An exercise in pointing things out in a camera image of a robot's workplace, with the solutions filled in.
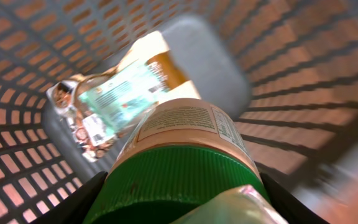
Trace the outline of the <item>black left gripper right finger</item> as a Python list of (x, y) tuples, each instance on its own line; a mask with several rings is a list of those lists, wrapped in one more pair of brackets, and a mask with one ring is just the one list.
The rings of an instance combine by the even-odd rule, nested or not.
[(272, 207), (290, 224), (328, 224), (269, 175), (260, 173)]

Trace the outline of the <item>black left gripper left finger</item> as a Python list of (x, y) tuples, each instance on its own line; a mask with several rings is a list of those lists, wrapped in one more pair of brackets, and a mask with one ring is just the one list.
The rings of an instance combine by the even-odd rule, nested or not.
[(82, 223), (100, 193), (107, 175), (106, 171), (97, 173), (64, 201), (31, 224)]

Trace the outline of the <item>green white tissue pack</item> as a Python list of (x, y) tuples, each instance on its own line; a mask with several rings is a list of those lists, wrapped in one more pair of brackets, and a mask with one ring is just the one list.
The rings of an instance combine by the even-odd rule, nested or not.
[(288, 224), (251, 185), (224, 191), (174, 222)]

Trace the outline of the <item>green lid seasoning jar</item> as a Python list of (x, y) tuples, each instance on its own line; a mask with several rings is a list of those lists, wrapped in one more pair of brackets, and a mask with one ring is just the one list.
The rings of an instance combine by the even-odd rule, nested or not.
[(242, 185), (267, 195), (232, 119), (194, 98), (158, 105), (111, 167), (85, 223), (170, 223)]

